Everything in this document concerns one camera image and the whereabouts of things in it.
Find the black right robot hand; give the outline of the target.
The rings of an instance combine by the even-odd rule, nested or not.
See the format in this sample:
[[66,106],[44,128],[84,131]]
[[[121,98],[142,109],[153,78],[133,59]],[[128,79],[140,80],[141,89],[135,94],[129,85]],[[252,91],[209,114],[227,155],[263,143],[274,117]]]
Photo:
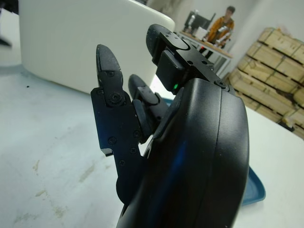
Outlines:
[[146,45],[167,105],[137,75],[128,91],[113,52],[96,47],[91,91],[100,149],[113,156],[123,209],[119,228],[230,228],[249,172],[244,102],[212,64],[167,28],[150,25]]

